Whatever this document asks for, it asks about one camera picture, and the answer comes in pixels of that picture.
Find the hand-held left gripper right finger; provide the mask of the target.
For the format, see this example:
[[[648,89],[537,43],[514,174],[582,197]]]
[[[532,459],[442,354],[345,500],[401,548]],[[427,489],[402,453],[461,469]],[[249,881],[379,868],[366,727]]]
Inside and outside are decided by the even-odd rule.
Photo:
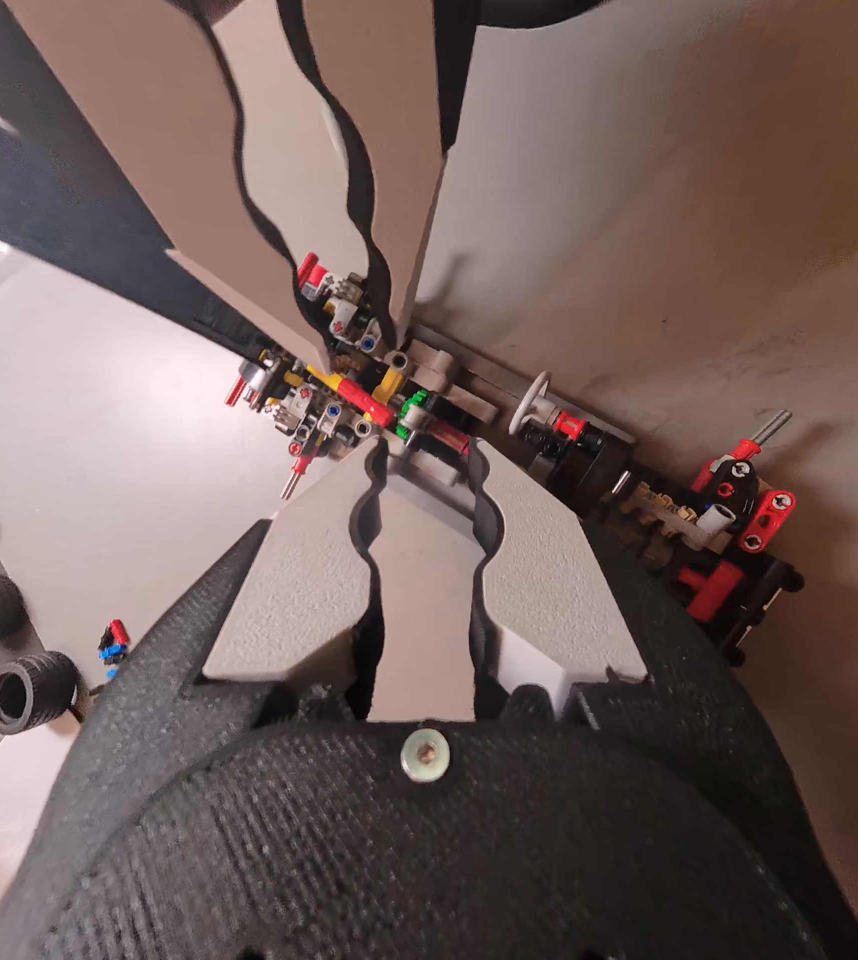
[[[649,675],[578,517],[488,441],[471,439],[469,648],[476,716],[537,686],[560,716],[574,686]]]

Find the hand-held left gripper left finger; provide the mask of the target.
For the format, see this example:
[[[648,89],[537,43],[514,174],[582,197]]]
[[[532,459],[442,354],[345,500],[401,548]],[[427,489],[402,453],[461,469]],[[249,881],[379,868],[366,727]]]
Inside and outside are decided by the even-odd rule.
[[[369,438],[270,522],[203,667],[212,681],[320,685],[368,716],[385,646],[378,567],[387,442]]]

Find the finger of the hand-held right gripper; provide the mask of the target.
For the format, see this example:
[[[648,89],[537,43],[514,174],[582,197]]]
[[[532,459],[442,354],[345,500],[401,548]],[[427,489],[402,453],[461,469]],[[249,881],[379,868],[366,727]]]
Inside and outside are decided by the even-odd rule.
[[[329,370],[292,253],[247,189],[240,93],[199,2],[6,5],[162,228],[168,257]]]
[[[279,17],[298,69],[335,121],[367,294],[396,349],[458,136],[481,4],[291,1],[279,3]]]

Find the long black lego strip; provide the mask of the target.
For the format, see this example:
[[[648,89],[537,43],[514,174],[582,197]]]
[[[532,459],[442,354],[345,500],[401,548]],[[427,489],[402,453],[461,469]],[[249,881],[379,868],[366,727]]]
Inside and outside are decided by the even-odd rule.
[[[266,334],[167,255],[168,236],[0,2],[0,241],[249,360]]]

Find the lego car chassis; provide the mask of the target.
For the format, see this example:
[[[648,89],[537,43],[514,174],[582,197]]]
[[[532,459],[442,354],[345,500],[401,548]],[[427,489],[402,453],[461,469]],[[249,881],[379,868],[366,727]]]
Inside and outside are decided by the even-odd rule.
[[[366,279],[332,272],[314,252],[297,283],[329,322],[332,371],[268,340],[243,361],[225,400],[268,414],[287,438],[293,465],[284,499],[312,462],[376,435],[404,474],[459,488],[471,438],[487,439],[581,520],[614,534],[731,666],[744,663],[742,644],[774,601],[804,588],[803,575],[771,551],[796,495],[765,481],[755,462],[790,410],[705,461],[694,479],[677,481],[640,461],[626,431],[555,393],[548,371],[526,381],[420,324],[391,350]]]

